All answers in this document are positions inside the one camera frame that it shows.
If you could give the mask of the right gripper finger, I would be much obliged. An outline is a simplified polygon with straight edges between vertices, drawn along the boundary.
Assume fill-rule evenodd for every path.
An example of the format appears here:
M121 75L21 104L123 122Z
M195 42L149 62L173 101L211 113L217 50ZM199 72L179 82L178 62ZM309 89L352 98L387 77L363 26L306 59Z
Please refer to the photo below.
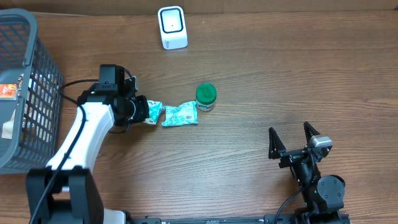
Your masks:
M285 151L286 148L275 129L273 127L269 128L269 159L278 159Z
M308 122L303 124L305 136L308 145L316 145L320 133Z

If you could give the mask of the teal tissue pack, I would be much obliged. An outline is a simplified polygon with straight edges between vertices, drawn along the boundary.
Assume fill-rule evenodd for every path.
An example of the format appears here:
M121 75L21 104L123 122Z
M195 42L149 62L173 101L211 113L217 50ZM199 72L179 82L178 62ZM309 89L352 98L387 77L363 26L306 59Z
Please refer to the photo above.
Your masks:
M163 104L160 101L147 100L149 107L149 117L145 119L146 124L156 125L163 110Z

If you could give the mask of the teal packet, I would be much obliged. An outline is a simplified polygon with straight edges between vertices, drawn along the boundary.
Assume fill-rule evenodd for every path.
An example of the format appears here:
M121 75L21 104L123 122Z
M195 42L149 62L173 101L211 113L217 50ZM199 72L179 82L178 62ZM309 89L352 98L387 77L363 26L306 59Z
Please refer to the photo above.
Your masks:
M165 121L163 127L184 126L198 124L198 111L196 101L188 101L180 106L164 106Z

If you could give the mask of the green lid jar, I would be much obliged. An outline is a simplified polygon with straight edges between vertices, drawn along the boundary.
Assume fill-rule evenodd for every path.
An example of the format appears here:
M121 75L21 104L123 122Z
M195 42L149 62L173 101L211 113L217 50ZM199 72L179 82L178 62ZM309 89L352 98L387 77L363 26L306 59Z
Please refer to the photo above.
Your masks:
M200 110L210 111L215 107L217 99L216 88L210 83L203 83L197 87L195 97Z

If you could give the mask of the brown white snack bag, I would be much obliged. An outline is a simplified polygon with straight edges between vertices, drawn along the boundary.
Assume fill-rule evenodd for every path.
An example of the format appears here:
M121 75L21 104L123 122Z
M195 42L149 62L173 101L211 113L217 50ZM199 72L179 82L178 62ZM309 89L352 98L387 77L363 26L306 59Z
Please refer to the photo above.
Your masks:
M3 139L12 139L13 127L14 127L14 120L15 120L15 112L13 112L9 121L6 121L2 126L2 133L1 137Z

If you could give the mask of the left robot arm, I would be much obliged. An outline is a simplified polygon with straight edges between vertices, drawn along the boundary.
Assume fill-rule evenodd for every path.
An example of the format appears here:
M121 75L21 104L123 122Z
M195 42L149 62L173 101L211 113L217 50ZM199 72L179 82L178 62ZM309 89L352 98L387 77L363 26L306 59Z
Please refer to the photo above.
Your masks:
M137 78L126 68L102 64L99 79L74 103L76 117L57 153L31 169L26 190L31 223L132 223L129 212L106 209L93 178L100 147L112 127L128 131L149 117Z

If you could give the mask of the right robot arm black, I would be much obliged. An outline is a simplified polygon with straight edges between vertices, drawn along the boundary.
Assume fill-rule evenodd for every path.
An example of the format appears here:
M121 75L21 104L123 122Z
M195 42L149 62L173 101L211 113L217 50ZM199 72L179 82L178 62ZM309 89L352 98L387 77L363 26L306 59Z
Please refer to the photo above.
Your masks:
M306 145L302 149L286 150L274 128L269 128L269 159L278 159L279 167L290 169L298 183L298 191L279 207L275 215L265 215L265 223L350 223L348 215L342 215L345 181L338 175L321 176L317 163L325 158L333 147L332 140L320 134L309 122L303 124ZM285 206L296 196L302 195L305 206L292 215L283 215Z

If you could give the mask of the white barcode scanner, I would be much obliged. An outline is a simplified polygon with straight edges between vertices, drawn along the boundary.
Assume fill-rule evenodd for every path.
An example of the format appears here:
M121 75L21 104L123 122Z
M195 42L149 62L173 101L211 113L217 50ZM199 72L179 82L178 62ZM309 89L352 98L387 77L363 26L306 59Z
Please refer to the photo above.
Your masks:
M157 16L163 48L185 48L188 45L188 36L183 9L180 6L162 7Z

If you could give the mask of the grey plastic shopping basket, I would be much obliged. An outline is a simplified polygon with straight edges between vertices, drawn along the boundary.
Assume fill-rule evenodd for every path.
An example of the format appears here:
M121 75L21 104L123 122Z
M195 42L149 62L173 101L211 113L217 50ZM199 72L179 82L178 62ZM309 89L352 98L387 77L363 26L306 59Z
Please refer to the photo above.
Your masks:
M12 139L1 137L1 174L23 174L55 153L63 76L24 9L1 11L1 84L17 85L16 100L1 100L2 126L15 112Z

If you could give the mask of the orange snack packet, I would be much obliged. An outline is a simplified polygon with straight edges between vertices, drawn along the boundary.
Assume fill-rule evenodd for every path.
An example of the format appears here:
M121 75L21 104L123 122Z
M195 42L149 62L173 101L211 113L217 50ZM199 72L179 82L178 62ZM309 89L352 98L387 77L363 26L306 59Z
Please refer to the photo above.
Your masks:
M0 100L16 100L17 99L17 85L0 84Z

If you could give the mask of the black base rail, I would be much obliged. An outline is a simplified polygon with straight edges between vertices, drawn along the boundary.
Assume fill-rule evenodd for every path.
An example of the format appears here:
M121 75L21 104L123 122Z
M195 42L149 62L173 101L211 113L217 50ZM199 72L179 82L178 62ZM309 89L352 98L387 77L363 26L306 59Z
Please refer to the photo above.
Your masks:
M171 219L161 220L160 218L127 218L128 224L273 224L275 223L275 215L265 215L264 217L246 217L246 218L194 218L194 219ZM294 215L279 215L278 224L295 224L305 223L298 221ZM330 220L315 219L311 223L342 223L350 224L348 215L342 215Z

